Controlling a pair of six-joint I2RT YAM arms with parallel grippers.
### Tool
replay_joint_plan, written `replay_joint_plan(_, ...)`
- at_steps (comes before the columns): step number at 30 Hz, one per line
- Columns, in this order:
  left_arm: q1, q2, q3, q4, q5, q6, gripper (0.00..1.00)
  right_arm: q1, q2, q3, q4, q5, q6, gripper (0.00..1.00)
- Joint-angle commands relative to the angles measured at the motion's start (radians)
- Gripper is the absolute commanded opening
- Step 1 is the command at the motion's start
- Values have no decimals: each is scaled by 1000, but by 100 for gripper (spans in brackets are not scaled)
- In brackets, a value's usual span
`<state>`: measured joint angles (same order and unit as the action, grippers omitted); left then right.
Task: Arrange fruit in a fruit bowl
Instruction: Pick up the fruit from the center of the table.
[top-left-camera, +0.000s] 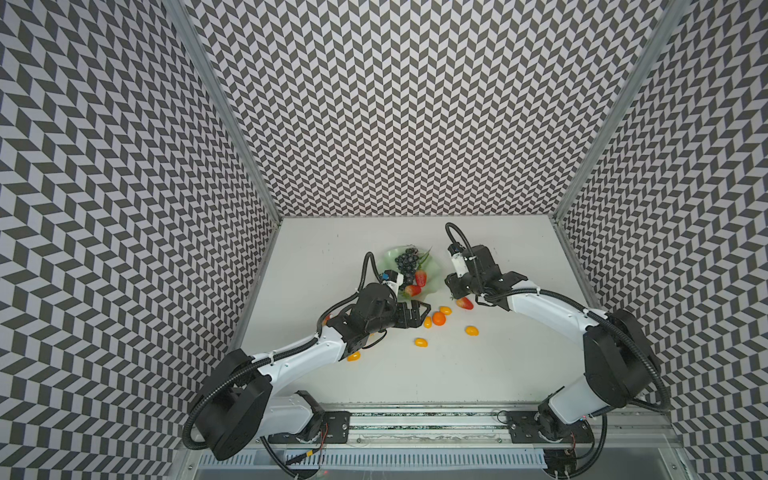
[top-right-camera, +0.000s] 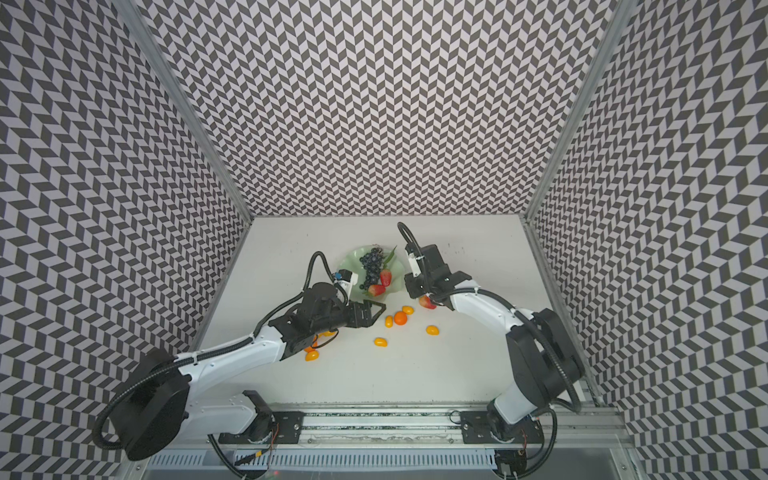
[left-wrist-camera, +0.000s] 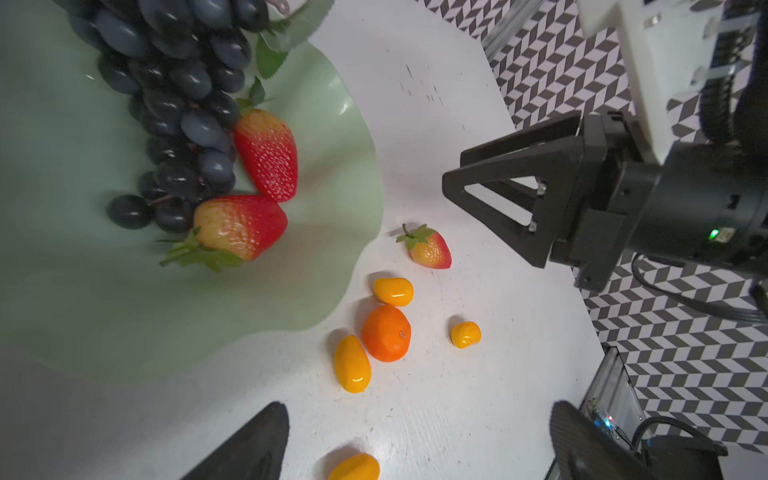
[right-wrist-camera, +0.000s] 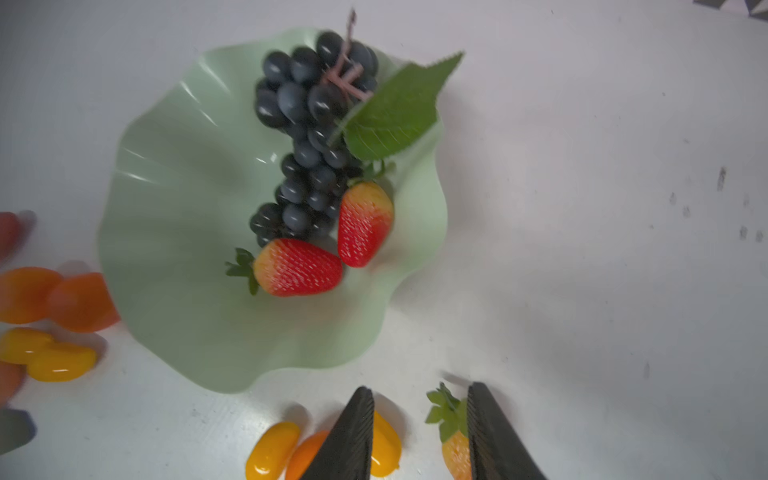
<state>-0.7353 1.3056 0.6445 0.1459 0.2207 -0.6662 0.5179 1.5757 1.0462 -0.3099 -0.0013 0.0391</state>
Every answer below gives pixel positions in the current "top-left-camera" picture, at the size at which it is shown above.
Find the strawberry red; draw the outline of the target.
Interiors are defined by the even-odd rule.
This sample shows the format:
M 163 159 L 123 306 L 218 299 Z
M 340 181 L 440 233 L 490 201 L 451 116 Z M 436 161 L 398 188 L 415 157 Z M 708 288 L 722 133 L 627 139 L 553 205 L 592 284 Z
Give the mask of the strawberry red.
M 423 288 L 428 281 L 427 273 L 424 270 L 417 270 L 414 274 L 414 281 L 418 287 Z

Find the green wavy glass bowl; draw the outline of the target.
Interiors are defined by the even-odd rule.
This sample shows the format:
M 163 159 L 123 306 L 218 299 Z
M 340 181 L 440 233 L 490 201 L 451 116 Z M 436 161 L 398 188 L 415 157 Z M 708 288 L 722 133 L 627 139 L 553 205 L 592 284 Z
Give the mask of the green wavy glass bowl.
M 407 247 L 416 247 L 419 250 L 420 265 L 418 270 L 424 270 L 427 273 L 428 281 L 422 288 L 420 295 L 412 298 L 423 299 L 426 295 L 436 292 L 441 284 L 442 269 L 436 260 L 436 257 L 432 255 L 431 248 L 422 248 L 413 244 L 395 247 L 387 250 L 377 257 L 377 265 L 380 271 L 382 270 L 397 270 L 395 258 L 401 254 Z M 398 294 L 399 300 L 411 299 L 404 295 L 404 290 L 400 289 Z

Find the dark grape bunch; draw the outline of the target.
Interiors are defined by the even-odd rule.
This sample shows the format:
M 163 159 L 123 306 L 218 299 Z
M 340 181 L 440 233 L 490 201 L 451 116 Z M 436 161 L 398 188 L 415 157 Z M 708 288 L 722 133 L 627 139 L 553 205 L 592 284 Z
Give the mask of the dark grape bunch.
M 419 250 L 416 247 L 407 247 L 395 258 L 397 270 L 403 276 L 401 290 L 415 284 L 415 277 L 420 265 Z

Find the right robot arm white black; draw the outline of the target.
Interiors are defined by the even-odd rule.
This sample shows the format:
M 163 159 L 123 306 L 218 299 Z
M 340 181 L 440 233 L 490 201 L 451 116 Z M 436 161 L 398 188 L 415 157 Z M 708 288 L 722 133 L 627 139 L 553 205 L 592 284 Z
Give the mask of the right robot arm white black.
M 453 242 L 448 252 L 454 272 L 445 284 L 453 297 L 464 300 L 472 295 L 480 305 L 527 316 L 582 347 L 581 376 L 537 407 L 535 421 L 542 439 L 559 441 L 583 417 L 628 405 L 657 413 L 670 410 L 660 362 L 631 313 L 589 308 L 522 274 L 503 273 L 483 245 L 470 248 Z

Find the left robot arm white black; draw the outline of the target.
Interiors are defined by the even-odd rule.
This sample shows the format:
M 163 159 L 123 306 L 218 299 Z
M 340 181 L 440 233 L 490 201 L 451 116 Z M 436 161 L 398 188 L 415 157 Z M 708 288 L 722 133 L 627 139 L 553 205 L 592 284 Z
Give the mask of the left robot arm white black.
M 268 353 L 227 353 L 190 401 L 181 441 L 226 460 L 255 437 L 290 434 L 311 441 L 323 408 L 307 392 L 285 390 L 295 381 L 371 347 L 371 335 L 423 325 L 431 306 L 400 302 L 390 283 L 370 283 L 323 312 L 314 334 Z

